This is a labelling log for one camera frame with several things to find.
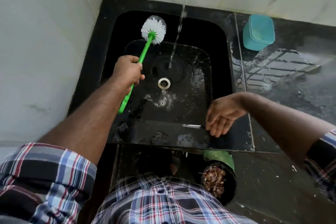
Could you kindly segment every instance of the dried leaves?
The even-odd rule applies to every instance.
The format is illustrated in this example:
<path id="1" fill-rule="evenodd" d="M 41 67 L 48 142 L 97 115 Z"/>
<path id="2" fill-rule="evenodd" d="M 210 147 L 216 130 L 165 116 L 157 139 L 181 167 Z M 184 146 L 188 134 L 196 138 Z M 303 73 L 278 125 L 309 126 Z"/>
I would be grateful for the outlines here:
<path id="1" fill-rule="evenodd" d="M 205 189 L 214 194 L 215 197 L 220 198 L 224 193 L 225 171 L 217 165 L 210 166 L 204 172 L 203 177 L 203 185 Z"/>

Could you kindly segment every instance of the toilet brush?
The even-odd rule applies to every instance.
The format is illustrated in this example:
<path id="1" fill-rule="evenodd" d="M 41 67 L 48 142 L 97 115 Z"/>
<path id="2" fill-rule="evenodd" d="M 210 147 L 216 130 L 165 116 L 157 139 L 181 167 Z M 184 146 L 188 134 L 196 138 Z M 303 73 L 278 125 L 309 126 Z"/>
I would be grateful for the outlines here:
<path id="1" fill-rule="evenodd" d="M 151 43 L 160 44 L 165 34 L 166 34 L 166 23 L 159 16 L 152 15 L 145 21 L 141 29 L 141 35 L 145 40 L 147 40 L 147 43 L 139 57 L 138 63 L 142 64 L 142 62 L 144 61 L 149 45 Z M 121 103 L 119 113 L 122 113 L 124 111 L 128 99 L 132 93 L 133 86 L 134 84 L 131 87 L 131 92 L 125 96 L 123 102 Z"/>

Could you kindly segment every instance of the green toilet brush handle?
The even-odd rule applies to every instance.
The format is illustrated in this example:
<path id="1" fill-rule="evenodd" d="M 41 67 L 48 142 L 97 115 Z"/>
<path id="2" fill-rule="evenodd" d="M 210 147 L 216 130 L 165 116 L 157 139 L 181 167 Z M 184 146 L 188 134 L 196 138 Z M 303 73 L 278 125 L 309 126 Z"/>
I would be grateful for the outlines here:
<path id="1" fill-rule="evenodd" d="M 142 64 L 142 62 L 144 61 L 145 56 L 146 56 L 146 53 L 147 53 L 147 51 L 148 51 L 148 48 L 149 48 L 149 46 L 150 46 L 150 44 L 151 44 L 151 42 L 152 42 L 152 40 L 153 40 L 154 38 L 155 38 L 155 33 L 154 33 L 154 32 L 150 32 L 150 33 L 148 34 L 148 40 L 147 40 L 147 43 L 146 43 L 146 45 L 145 45 L 143 51 L 141 52 L 140 58 L 139 58 L 139 60 L 138 60 L 138 63 L 141 63 L 141 64 Z M 124 109 L 125 109 L 125 107 L 126 107 L 126 105 L 127 105 L 128 99 L 129 99 L 129 97 L 131 96 L 133 87 L 134 87 L 134 84 L 133 84 L 132 87 L 131 87 L 131 92 L 128 93 L 128 95 L 125 96 L 123 102 L 121 102 L 121 105 L 120 105 L 120 108 L 119 108 L 119 112 L 118 112 L 118 113 L 123 113 L 123 111 L 124 111 Z"/>

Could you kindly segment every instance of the brush head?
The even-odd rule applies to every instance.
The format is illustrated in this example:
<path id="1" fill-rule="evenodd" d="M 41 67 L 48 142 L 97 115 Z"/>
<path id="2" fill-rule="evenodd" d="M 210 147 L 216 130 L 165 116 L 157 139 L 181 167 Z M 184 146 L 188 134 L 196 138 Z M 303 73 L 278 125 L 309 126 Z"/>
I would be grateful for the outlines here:
<path id="1" fill-rule="evenodd" d="M 141 35 L 145 40 L 148 40 L 150 32 L 155 34 L 152 40 L 153 44 L 159 44 L 163 41 L 166 34 L 166 23 L 159 16 L 152 15 L 149 17 L 142 26 Z"/>

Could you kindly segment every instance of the floor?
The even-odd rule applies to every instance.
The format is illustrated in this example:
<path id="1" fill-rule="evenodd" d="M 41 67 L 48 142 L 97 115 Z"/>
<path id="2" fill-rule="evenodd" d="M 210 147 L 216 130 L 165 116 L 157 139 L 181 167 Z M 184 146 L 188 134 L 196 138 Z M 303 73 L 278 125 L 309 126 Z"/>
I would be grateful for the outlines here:
<path id="1" fill-rule="evenodd" d="M 91 199 L 79 214 L 78 223 L 90 223 L 114 180 L 131 174 L 130 154 L 138 146 L 107 145 L 98 165 L 97 179 Z M 258 223 L 335 223 L 336 205 L 330 203 L 314 187 L 305 171 L 294 166 L 283 153 L 231 152 L 237 176 L 237 191 L 226 208 Z M 182 163 L 181 170 L 187 170 Z"/>

